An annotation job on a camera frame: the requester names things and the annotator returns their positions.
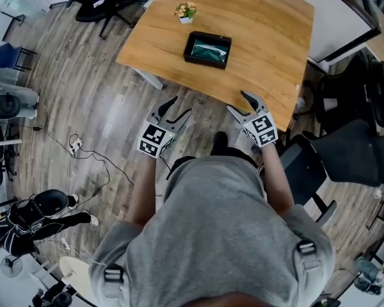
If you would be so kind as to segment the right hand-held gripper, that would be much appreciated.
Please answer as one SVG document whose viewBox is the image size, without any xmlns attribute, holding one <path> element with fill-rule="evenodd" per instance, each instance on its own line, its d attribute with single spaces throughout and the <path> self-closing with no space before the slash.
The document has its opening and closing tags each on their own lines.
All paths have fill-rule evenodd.
<svg viewBox="0 0 384 307">
<path fill-rule="evenodd" d="M 271 113 L 268 112 L 264 100 L 250 91 L 241 90 L 241 95 L 258 115 L 250 119 L 252 117 L 251 113 L 244 113 L 229 104 L 227 104 L 227 110 L 240 124 L 243 124 L 244 133 L 259 148 L 274 143 L 278 139 L 277 127 Z"/>
</svg>

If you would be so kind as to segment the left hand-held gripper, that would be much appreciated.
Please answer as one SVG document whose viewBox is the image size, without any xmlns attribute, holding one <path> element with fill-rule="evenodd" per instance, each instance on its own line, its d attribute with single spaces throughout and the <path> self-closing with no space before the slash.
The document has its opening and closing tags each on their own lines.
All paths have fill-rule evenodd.
<svg viewBox="0 0 384 307">
<path fill-rule="evenodd" d="M 137 150 L 150 157 L 158 159 L 174 142 L 175 133 L 181 130 L 189 120 L 192 109 L 185 110 L 173 121 L 166 120 L 166 129 L 155 125 L 159 124 L 168 112 L 169 108 L 177 101 L 178 96 L 159 101 L 148 116 L 148 122 L 144 122 L 138 137 Z"/>
</svg>

